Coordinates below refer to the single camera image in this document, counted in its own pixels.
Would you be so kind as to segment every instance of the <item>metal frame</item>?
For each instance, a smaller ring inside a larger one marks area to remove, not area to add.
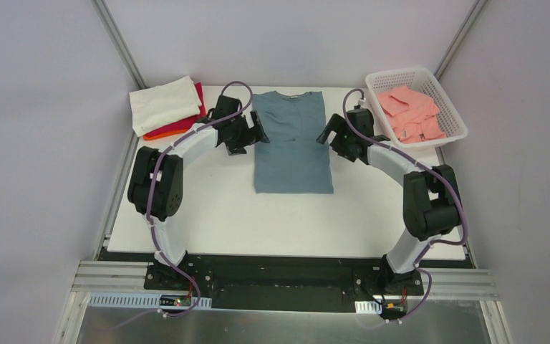
[[[467,17],[455,35],[449,48],[440,62],[435,76],[440,79],[453,60],[463,40],[473,27],[477,18],[482,13],[488,0],[476,0]],[[123,64],[126,66],[131,78],[138,89],[145,89],[146,84],[138,66],[127,48],[122,35],[117,28],[115,20],[104,0],[92,0],[92,4],[99,15],[105,30],[109,34],[115,49],[119,53]],[[95,245],[93,259],[104,244],[105,238],[110,235],[115,217],[119,208],[125,182],[130,172],[132,159],[135,153],[138,138],[130,133],[127,150],[123,158],[120,172],[115,180],[111,195],[111,203],[105,214],[102,228]],[[444,162],[445,156],[441,149],[437,149],[440,162]],[[152,293],[156,291],[144,290],[144,280],[148,267],[147,262],[94,262],[82,261],[74,278],[69,299],[59,324],[57,336],[54,340],[58,344],[76,343],[79,329],[83,321],[85,310],[92,292],[117,292],[117,293]],[[479,300],[486,321],[486,327],[492,343],[512,343],[511,336],[501,302],[498,299],[496,286],[490,270],[485,269],[427,269],[433,276],[433,286],[430,299],[432,300]],[[186,291],[159,291],[170,294],[185,294]]]

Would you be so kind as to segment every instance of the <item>orange cloth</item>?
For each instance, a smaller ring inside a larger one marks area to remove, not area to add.
[[[376,97],[401,142],[417,143],[446,137],[438,124],[440,109],[428,95],[403,85]]]

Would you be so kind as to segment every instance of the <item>white wall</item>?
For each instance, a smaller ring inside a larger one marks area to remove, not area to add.
[[[108,0],[147,85],[365,85],[435,71],[474,0]]]
[[[0,1],[0,343],[50,343],[130,128],[90,1]]]
[[[478,263],[516,343],[550,343],[550,1],[491,1],[443,87],[469,128],[445,156]]]

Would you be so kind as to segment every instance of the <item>white folded towel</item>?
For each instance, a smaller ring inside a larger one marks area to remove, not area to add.
[[[189,76],[146,90],[130,92],[132,128],[138,137],[199,114],[201,100]]]

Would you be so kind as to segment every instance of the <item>cable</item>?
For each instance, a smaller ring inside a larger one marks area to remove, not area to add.
[[[168,314],[167,315],[168,317],[181,317],[183,315],[188,314],[191,310],[193,310],[195,307],[197,307],[197,305],[199,305],[199,302],[201,301],[201,291],[199,290],[199,286],[197,285],[197,282],[195,282],[195,280],[191,276],[189,276],[186,272],[184,272],[183,270],[178,268],[176,266],[176,264],[174,264],[168,258],[168,256],[165,255],[165,252],[162,250],[161,245],[159,244],[159,241],[157,240],[157,230],[155,228],[155,221],[153,220],[153,217],[150,215],[150,210],[153,207],[153,196],[155,194],[155,185],[157,184],[157,176],[158,176],[158,173],[159,173],[159,167],[161,166],[161,163],[163,162],[164,157],[170,151],[172,151],[172,149],[174,149],[176,146],[180,145],[185,140],[189,139],[191,136],[195,135],[197,132],[205,130],[205,129],[207,129],[207,128],[215,125],[215,124],[222,123],[226,120],[230,120],[231,118],[233,118],[237,115],[240,115],[245,109],[249,108],[249,106],[252,103],[252,100],[254,98],[254,94],[252,93],[252,89],[245,82],[233,81],[233,82],[230,82],[230,83],[226,84],[223,87],[222,91],[221,91],[221,95],[224,94],[224,91],[226,91],[226,89],[229,86],[235,85],[235,84],[242,85],[242,86],[244,86],[245,88],[248,89],[248,91],[250,93],[250,99],[247,102],[247,104],[245,104],[237,112],[231,113],[230,115],[227,115],[223,118],[220,118],[218,120],[214,120],[214,121],[209,122],[205,125],[202,125],[201,127],[197,128],[197,130],[189,131],[186,134],[184,134],[182,137],[180,137],[179,139],[174,141],[174,143],[169,145],[166,149],[164,149],[163,152],[161,152],[161,154],[159,155],[159,158],[157,158],[157,163],[155,164],[155,170],[153,171],[153,178],[150,181],[150,188],[149,188],[149,191],[148,191],[148,201],[147,201],[147,204],[146,204],[146,219],[147,219],[148,223],[150,224],[150,236],[153,239],[153,245],[155,245],[155,249],[159,253],[159,255],[161,256],[163,261],[166,262],[177,273],[183,275],[192,284],[192,286],[195,288],[195,290],[197,290],[197,298],[195,299],[195,302],[193,302],[193,304],[189,308],[187,308],[186,310],[184,310],[180,313]]]
[[[423,298],[419,301],[419,303],[416,305],[416,307],[414,307],[411,311],[409,311],[408,314],[406,314],[404,317],[400,318],[401,319],[405,319],[407,318],[409,315],[413,314],[416,310],[418,310],[424,303],[424,301],[427,299],[427,296],[429,296],[429,293],[431,292],[431,284],[433,282],[433,278],[431,277],[431,274],[425,270],[425,269],[421,269],[418,267],[418,263],[420,262],[420,260],[425,256],[425,254],[427,254],[427,251],[429,250],[429,248],[431,248],[431,245],[433,244],[448,244],[448,245],[453,245],[453,246],[460,246],[460,245],[463,245],[467,242],[467,236],[468,236],[468,225],[467,225],[467,217],[465,215],[465,212],[463,210],[463,206],[462,204],[460,203],[460,199],[458,198],[458,195],[456,194],[456,191],[454,190],[454,188],[452,187],[452,185],[445,179],[443,178],[441,175],[439,175],[438,173],[436,173],[435,171],[433,171],[431,168],[427,167],[425,164],[421,163],[420,161],[417,161],[416,159],[414,159],[412,156],[408,155],[406,152],[404,152],[403,150],[400,150],[399,148],[396,148],[396,147],[393,147],[392,145],[386,145],[384,143],[381,143],[381,142],[378,142],[372,138],[369,138],[367,137],[366,135],[362,134],[358,129],[356,129],[353,124],[351,123],[351,121],[349,120],[349,116],[347,115],[347,99],[349,98],[349,96],[353,93],[353,92],[359,92],[361,93],[362,95],[362,99],[364,100],[365,99],[365,94],[364,94],[364,90],[362,90],[361,88],[354,88],[353,90],[350,90],[345,96],[344,96],[344,99],[342,100],[342,113],[344,115],[344,120],[347,121],[347,124],[349,126],[349,128],[351,128],[351,130],[353,130],[353,133],[355,133],[357,136],[363,138],[364,140],[366,140],[367,142],[369,143],[372,143],[374,145],[377,145],[379,147],[383,147],[383,148],[386,148],[390,151],[394,151],[396,152],[397,154],[401,155],[402,157],[404,157],[406,160],[408,160],[409,162],[411,162],[412,164],[414,164],[415,166],[423,169],[424,171],[426,171],[427,173],[429,173],[431,176],[433,176],[434,178],[438,179],[439,182],[441,182],[444,187],[446,188],[446,190],[450,193],[450,195],[452,196],[452,200],[454,200],[454,205],[456,206],[456,209],[458,210],[458,215],[460,217],[460,225],[463,229],[463,237],[460,238],[459,241],[457,242],[451,242],[449,240],[442,240],[442,239],[434,239],[432,241],[429,242],[429,245],[425,246],[425,248],[421,251],[421,253],[418,255],[418,257],[416,258],[416,260],[414,261],[414,265],[416,266],[416,271],[418,272],[421,272],[423,274],[426,274],[427,275],[427,278],[429,279],[429,284],[427,286],[427,291],[425,292],[425,294],[423,295]]]

